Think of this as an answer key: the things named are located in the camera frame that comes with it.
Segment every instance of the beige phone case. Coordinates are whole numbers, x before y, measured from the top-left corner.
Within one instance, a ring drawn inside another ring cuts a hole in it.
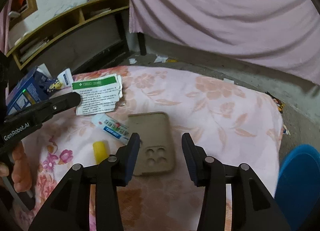
[[[150,175],[173,170],[175,151],[166,113],[131,114],[128,127],[130,133],[138,133],[141,140],[133,175]]]

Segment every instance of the green stripe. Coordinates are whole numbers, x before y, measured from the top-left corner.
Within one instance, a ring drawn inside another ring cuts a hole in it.
[[[114,76],[107,77],[101,80],[91,80],[91,81],[79,81],[72,83],[72,89],[83,89],[83,88],[91,88],[91,87],[99,87],[107,84],[116,83],[116,78]]]

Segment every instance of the pink bedsheet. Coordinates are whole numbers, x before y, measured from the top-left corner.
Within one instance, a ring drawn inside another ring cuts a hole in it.
[[[131,3],[131,32],[271,67],[320,84],[320,16],[311,0]]]
[[[278,149],[282,118],[266,94],[199,74],[160,67],[116,67],[75,76],[75,80],[105,74],[122,75],[126,105],[108,113],[126,123],[128,114],[163,111],[169,116],[175,142],[176,166],[157,177],[133,177],[118,189],[125,230],[196,230],[204,189],[191,182],[181,149],[181,135],[222,163],[248,163],[274,194],[278,175]],[[74,163],[95,164],[92,144],[105,141],[112,154],[121,143],[91,123],[92,116],[76,116],[70,109],[46,122],[23,140],[35,176],[36,207],[26,214],[15,205],[18,223],[30,222],[57,183]],[[227,225],[231,224],[228,194]],[[95,230],[94,197],[91,199],[91,231]],[[48,219],[48,225],[60,225]]]

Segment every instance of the yellow cartoon character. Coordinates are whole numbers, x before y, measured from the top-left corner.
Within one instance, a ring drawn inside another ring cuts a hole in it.
[[[50,85],[47,91],[49,93],[53,92],[54,90],[60,90],[62,88],[62,83],[57,79],[52,85]]]

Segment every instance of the wooden shelf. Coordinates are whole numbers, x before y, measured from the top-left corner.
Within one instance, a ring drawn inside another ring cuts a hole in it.
[[[110,11],[103,12],[97,15],[91,15],[96,11],[101,11],[110,8]],[[115,14],[123,10],[129,9],[129,0],[93,0],[72,8],[64,13],[61,13],[49,21],[42,24],[40,27],[30,32],[22,38],[22,40],[15,45],[8,53],[7,57],[13,58],[20,70],[22,70],[28,63],[36,58],[44,50],[48,49],[53,44],[60,41],[69,33],[79,29],[80,27],[89,24],[90,22],[100,19],[104,16]],[[44,46],[39,48],[23,63],[20,62],[22,57],[21,49],[32,41],[40,42],[48,38]]]

